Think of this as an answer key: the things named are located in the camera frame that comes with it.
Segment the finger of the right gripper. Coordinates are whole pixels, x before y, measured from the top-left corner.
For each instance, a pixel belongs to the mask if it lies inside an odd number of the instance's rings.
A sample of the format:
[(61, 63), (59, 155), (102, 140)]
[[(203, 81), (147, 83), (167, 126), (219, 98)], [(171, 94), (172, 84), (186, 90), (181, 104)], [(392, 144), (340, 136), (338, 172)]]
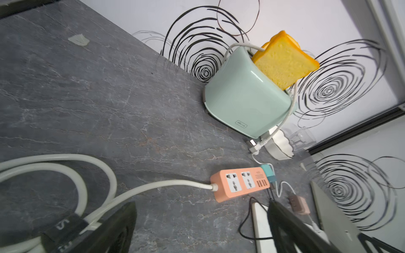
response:
[(366, 234), (358, 234), (358, 240), (367, 253), (404, 253), (403, 251)]

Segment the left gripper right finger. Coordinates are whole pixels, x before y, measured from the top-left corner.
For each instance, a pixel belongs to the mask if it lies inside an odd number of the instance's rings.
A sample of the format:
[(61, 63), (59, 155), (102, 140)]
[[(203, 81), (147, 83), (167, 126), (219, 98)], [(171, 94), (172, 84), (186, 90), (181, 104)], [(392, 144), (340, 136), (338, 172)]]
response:
[(278, 253), (339, 252), (275, 200), (270, 201), (267, 217)]

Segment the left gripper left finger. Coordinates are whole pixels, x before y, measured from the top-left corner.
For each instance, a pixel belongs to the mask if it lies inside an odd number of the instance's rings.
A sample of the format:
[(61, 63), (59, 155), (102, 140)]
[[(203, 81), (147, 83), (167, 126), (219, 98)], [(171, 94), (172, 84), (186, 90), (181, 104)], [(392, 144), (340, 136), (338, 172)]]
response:
[(80, 235), (88, 223), (71, 214), (41, 235), (41, 246), (46, 253), (127, 253), (136, 219), (136, 204), (129, 202), (96, 230)]

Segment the pink charger adapter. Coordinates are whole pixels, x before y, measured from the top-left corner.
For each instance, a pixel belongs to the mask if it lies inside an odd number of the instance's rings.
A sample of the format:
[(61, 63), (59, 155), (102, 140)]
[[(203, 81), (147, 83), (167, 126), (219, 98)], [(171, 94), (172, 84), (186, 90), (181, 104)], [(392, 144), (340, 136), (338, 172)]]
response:
[(310, 209), (305, 198), (298, 195), (289, 196), (289, 202), (294, 213), (299, 215), (309, 215)]

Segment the teal charger adapter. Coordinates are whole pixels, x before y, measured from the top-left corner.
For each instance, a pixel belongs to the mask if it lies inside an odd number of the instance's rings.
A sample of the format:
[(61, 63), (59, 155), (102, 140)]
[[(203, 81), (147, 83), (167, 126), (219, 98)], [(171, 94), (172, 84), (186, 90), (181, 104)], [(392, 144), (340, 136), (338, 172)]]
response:
[(277, 182), (274, 168), (271, 164), (262, 164), (262, 165), (260, 165), (260, 167), (262, 168), (263, 172), (265, 173), (269, 183)]

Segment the pink power strip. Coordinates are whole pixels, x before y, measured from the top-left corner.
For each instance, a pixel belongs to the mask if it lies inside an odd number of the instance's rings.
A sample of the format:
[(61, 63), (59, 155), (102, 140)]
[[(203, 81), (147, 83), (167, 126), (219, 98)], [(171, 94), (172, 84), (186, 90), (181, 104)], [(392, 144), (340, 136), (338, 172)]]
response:
[(261, 167), (221, 170), (210, 177), (218, 203), (270, 188)]

